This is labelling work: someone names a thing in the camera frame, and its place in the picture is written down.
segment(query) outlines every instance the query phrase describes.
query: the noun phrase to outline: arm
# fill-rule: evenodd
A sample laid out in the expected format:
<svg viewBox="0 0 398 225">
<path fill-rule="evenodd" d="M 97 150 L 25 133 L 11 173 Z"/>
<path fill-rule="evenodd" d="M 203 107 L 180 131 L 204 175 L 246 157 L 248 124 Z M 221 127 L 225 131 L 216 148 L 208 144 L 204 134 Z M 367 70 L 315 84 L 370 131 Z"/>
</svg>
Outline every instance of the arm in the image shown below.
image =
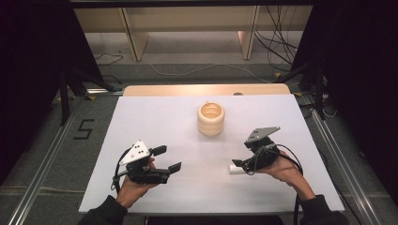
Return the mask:
<svg viewBox="0 0 398 225">
<path fill-rule="evenodd" d="M 285 182 L 297 192 L 299 203 L 304 213 L 304 218 L 301 220 L 300 224 L 349 224 L 347 218 L 343 214 L 330 211 L 323 195 L 316 196 L 314 194 L 310 184 L 308 184 L 307 180 L 302 176 L 296 166 L 289 160 L 278 157 L 272 165 L 260 169 L 257 172 L 267 173 L 275 179 Z"/>
<path fill-rule="evenodd" d="M 149 160 L 149 167 L 155 168 L 154 160 L 154 158 Z M 101 206 L 88 211 L 78 224 L 122 224 L 127 210 L 155 186 L 157 184 L 140 185 L 134 183 L 126 176 L 116 199 L 108 196 Z"/>
</svg>

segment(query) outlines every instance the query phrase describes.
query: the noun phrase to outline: hand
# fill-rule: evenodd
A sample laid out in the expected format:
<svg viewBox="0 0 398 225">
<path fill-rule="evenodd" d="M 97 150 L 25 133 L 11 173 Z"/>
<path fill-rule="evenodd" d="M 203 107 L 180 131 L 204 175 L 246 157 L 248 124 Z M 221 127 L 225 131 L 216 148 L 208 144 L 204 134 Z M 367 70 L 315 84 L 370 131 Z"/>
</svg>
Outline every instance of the hand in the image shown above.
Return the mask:
<svg viewBox="0 0 398 225">
<path fill-rule="evenodd" d="M 152 157 L 149 159 L 148 166 L 152 169 L 155 169 L 155 164 L 153 163 L 155 159 Z M 130 208 L 132 205 L 137 202 L 138 199 L 143 197 L 151 188 L 157 186 L 158 184 L 145 184 L 140 185 L 134 183 L 130 180 L 130 178 L 126 175 L 122 188 L 117 194 L 116 201 L 120 203 L 125 208 Z"/>
<path fill-rule="evenodd" d="M 281 154 L 289 157 L 284 151 L 281 151 Z M 295 164 L 286 158 L 278 157 L 272 165 L 257 172 L 267 173 L 273 178 L 293 187 L 302 201 L 315 198 L 315 194 L 307 180 L 302 176 Z"/>
</svg>

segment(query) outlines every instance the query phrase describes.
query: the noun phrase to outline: white plastic part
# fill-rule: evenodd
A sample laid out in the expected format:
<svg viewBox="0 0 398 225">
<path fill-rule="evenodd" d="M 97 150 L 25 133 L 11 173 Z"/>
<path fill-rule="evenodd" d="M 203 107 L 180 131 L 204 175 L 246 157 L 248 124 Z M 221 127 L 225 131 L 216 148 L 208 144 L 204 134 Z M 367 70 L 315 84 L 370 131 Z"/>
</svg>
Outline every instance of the white plastic part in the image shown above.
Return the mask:
<svg viewBox="0 0 398 225">
<path fill-rule="evenodd" d="M 241 167 L 237 167 L 236 165 L 229 165 L 229 174 L 236 175 L 236 174 L 245 174 Z"/>
<path fill-rule="evenodd" d="M 224 108 L 215 102 L 206 102 L 197 112 L 198 129 L 208 137 L 220 134 L 225 118 Z"/>
<path fill-rule="evenodd" d="M 132 146 L 130 151 L 120 160 L 119 166 L 126 165 L 133 161 L 149 156 L 149 150 L 146 148 L 145 144 L 140 140 L 135 145 Z"/>
</svg>

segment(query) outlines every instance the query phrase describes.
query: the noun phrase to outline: white tabletop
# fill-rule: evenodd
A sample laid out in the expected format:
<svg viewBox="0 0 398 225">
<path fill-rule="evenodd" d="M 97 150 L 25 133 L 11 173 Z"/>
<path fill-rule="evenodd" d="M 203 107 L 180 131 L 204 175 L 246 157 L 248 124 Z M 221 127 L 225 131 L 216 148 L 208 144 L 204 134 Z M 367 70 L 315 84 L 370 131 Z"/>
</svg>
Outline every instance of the white tabletop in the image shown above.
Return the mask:
<svg viewBox="0 0 398 225">
<path fill-rule="evenodd" d="M 206 101 L 218 102 L 225 109 L 224 130 L 214 138 L 197 129 L 196 112 Z M 167 145 L 167 152 L 155 157 L 157 168 L 166 169 L 180 161 L 182 166 L 168 184 L 150 189 L 129 209 L 131 213 L 199 216 L 292 212 L 296 193 L 285 183 L 266 174 L 229 173 L 231 159 L 253 155 L 243 144 L 253 129 L 276 126 L 281 130 L 269 137 L 296 154 L 315 194 L 324 194 L 331 210 L 344 210 L 294 96 L 268 95 L 121 97 L 79 212 L 98 207 L 107 195 L 116 195 L 110 189 L 116 163 L 138 140 L 148 148 Z"/>
</svg>

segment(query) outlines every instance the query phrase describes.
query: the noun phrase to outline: sleeve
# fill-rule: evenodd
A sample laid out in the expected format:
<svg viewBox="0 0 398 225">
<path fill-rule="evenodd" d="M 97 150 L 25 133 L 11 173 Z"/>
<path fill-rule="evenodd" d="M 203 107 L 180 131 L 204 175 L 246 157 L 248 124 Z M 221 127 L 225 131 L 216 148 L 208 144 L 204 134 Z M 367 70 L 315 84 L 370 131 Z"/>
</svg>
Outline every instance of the sleeve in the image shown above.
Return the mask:
<svg viewBox="0 0 398 225">
<path fill-rule="evenodd" d="M 308 201 L 299 201 L 304 217 L 301 225 L 348 225 L 348 219 L 340 212 L 330 211 L 325 201 L 325 196 L 317 195 L 316 198 Z"/>
<path fill-rule="evenodd" d="M 127 209 L 120 205 L 114 197 L 108 196 L 98 208 L 90 209 L 79 221 L 78 225 L 88 224 L 122 224 Z"/>
</svg>

